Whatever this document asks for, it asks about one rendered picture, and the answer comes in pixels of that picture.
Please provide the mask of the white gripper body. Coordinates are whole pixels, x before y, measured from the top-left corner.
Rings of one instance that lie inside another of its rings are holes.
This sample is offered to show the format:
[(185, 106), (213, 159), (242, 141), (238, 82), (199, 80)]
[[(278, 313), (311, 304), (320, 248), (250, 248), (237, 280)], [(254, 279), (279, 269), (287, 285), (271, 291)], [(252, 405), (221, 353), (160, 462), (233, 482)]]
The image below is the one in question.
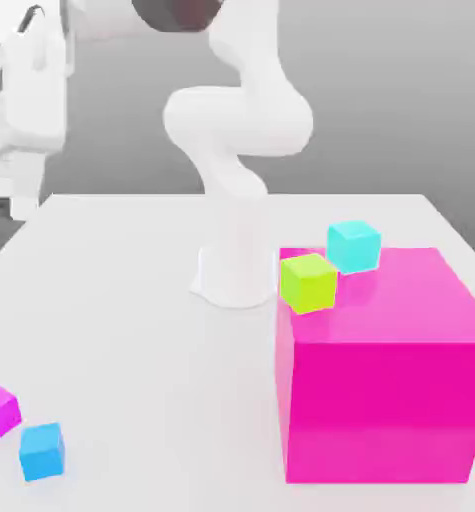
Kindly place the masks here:
[(45, 154), (11, 152), (0, 157), (0, 197), (38, 199), (45, 173)]

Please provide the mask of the small blue cube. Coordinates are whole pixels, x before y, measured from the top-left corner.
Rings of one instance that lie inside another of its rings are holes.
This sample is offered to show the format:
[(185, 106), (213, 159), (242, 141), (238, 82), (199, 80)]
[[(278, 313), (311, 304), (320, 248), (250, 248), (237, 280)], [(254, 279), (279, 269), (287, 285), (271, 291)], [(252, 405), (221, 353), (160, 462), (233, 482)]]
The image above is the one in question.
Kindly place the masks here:
[(25, 427), (19, 460), (26, 482), (64, 473), (65, 444), (59, 423)]

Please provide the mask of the small lime green cube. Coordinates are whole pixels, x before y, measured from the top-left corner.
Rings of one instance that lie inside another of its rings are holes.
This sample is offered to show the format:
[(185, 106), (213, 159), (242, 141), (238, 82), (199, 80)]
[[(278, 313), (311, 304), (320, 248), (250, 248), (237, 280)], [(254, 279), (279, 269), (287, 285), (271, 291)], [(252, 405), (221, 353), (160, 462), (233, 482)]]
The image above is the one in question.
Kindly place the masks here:
[(321, 254), (285, 258), (280, 264), (280, 296), (298, 315), (331, 309), (337, 278), (337, 269)]

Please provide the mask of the small cyan cube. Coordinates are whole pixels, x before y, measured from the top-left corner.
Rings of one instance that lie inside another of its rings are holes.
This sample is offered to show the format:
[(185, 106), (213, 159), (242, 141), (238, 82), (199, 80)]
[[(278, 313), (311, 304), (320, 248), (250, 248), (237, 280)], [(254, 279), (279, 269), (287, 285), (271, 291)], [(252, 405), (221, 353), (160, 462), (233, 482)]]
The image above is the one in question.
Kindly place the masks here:
[(333, 223), (326, 258), (344, 275), (372, 271), (379, 265), (381, 242), (381, 233), (365, 221)]

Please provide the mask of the large magenta box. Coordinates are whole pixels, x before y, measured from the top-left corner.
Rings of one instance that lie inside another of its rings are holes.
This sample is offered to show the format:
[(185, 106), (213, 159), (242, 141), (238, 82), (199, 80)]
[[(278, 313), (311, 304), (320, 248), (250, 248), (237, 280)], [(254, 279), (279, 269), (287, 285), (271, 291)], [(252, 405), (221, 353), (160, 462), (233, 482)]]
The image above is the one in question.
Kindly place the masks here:
[(386, 248), (335, 306), (277, 305), (290, 483), (464, 483), (475, 457), (475, 298), (434, 248)]

